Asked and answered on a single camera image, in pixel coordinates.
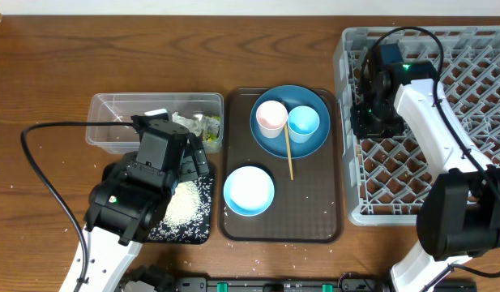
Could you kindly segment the white napkin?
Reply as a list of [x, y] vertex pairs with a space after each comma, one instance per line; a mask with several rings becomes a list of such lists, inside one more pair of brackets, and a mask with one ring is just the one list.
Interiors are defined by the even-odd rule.
[[178, 112], [172, 114], [172, 121], [186, 127], [189, 132], [200, 137], [203, 133], [203, 124], [198, 119], [185, 118], [181, 116]]

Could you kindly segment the green white wrapper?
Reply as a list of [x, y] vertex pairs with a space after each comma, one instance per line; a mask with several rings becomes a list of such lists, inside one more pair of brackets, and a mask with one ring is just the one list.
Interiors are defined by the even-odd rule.
[[203, 141], [216, 141], [220, 134], [220, 117], [203, 116], [200, 120]]

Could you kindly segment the white rice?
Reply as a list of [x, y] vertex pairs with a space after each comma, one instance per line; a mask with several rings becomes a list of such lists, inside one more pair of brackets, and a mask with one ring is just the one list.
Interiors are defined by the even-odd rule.
[[195, 182], [182, 182], [167, 207], [163, 223], [170, 228], [187, 225], [195, 217], [201, 205], [200, 193]]

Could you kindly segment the light blue bowl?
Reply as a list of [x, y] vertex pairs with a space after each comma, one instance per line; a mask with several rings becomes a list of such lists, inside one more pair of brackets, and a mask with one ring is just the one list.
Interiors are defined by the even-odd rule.
[[234, 213], [254, 217], [271, 206], [275, 185], [265, 170], [256, 166], [242, 166], [226, 178], [223, 196], [224, 202]]

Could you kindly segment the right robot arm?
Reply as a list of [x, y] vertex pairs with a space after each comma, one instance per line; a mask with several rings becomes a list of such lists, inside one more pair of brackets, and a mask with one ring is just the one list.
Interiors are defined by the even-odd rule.
[[455, 269], [500, 247], [500, 168], [469, 139], [430, 62], [368, 63], [352, 107], [359, 137], [410, 128], [434, 180], [417, 214], [416, 244], [390, 270], [383, 289], [431, 291]]

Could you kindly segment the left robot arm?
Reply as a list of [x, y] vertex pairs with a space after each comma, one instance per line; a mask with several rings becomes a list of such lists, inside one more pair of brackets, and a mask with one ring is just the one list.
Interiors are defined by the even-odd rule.
[[138, 150], [107, 165], [89, 196], [83, 236], [63, 291], [114, 291], [160, 223], [179, 183], [208, 174], [203, 143], [163, 111], [132, 116]]

